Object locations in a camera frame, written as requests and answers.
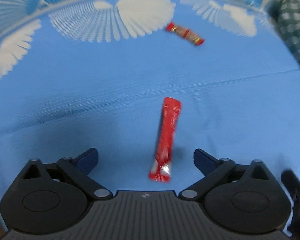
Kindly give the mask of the thin red candy stick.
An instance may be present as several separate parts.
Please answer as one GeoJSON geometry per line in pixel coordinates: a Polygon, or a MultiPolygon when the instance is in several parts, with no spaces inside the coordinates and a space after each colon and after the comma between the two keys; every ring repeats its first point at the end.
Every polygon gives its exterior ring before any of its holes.
{"type": "Polygon", "coordinates": [[[180,112],[179,100],[164,98],[154,162],[148,174],[150,180],[169,182],[171,179],[174,135],[180,112]]]}

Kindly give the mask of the blue white patterned sheet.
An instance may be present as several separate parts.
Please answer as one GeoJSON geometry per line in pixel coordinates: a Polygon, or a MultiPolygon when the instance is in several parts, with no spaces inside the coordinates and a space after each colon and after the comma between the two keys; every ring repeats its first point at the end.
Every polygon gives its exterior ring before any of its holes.
{"type": "Polygon", "coordinates": [[[279,0],[0,0],[0,201],[32,158],[94,147],[111,191],[176,192],[201,148],[300,179],[300,66],[279,0]],[[165,30],[173,22],[205,42],[165,30]],[[164,98],[181,102],[169,182],[150,180],[164,98]]]}

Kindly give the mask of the small brown red candy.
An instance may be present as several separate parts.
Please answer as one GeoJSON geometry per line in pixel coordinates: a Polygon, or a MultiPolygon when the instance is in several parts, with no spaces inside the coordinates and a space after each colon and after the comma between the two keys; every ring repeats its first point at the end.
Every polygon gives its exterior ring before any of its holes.
{"type": "Polygon", "coordinates": [[[170,22],[168,25],[166,25],[165,30],[170,33],[175,33],[182,39],[192,43],[194,46],[200,46],[205,42],[205,40],[201,36],[199,36],[191,29],[185,28],[181,25],[177,25],[173,22],[170,22]]]}

